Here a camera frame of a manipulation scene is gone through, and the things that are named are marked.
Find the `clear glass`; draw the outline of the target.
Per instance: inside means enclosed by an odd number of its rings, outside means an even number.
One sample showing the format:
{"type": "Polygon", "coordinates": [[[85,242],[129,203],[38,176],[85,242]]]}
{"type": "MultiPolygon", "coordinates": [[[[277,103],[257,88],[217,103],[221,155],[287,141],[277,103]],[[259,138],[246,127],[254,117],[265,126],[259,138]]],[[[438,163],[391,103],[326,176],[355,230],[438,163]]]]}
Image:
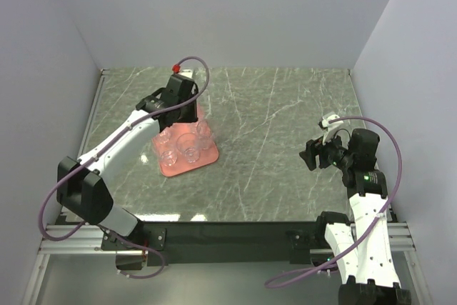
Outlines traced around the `clear glass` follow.
{"type": "Polygon", "coordinates": [[[201,150],[209,149],[214,142],[213,132],[206,120],[201,120],[197,123],[196,135],[199,139],[199,148],[201,150]]]}
{"type": "Polygon", "coordinates": [[[199,138],[193,133],[180,135],[176,140],[176,148],[189,163],[197,162],[200,158],[199,138]]]}
{"type": "Polygon", "coordinates": [[[169,143],[171,138],[171,131],[169,129],[164,129],[161,133],[157,134],[154,137],[155,145],[163,145],[169,143]]]}
{"type": "Polygon", "coordinates": [[[178,160],[178,153],[174,146],[162,146],[159,149],[158,158],[162,166],[173,166],[178,160]]]}

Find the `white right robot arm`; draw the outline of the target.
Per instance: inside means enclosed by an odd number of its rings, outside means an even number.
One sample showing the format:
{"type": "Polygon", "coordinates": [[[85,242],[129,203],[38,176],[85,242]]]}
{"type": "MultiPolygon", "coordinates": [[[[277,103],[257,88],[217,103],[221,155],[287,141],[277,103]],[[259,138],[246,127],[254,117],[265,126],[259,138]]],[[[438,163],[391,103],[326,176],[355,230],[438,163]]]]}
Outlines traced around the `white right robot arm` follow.
{"type": "Polygon", "coordinates": [[[309,170],[335,166],[343,185],[355,226],[347,215],[324,211],[316,221],[314,238],[318,245],[331,247],[340,271],[340,304],[411,304],[393,265],[388,235],[388,191],[386,177],[376,169],[378,134],[355,129],[348,146],[340,136],[322,136],[307,141],[299,156],[309,170]]]}

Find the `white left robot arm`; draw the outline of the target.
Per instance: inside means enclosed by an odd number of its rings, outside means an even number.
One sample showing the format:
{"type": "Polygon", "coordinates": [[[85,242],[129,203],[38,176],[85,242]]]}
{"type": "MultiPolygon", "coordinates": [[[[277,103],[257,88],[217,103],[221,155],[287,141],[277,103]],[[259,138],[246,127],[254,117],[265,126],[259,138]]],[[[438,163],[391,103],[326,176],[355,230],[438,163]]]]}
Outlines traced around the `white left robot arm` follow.
{"type": "Polygon", "coordinates": [[[173,73],[165,87],[141,99],[98,146],[59,163],[56,200],[83,221],[116,232],[127,249],[138,248],[144,240],[142,222],[114,203],[109,184],[147,141],[175,123],[197,120],[198,93],[192,70],[173,73]]]}

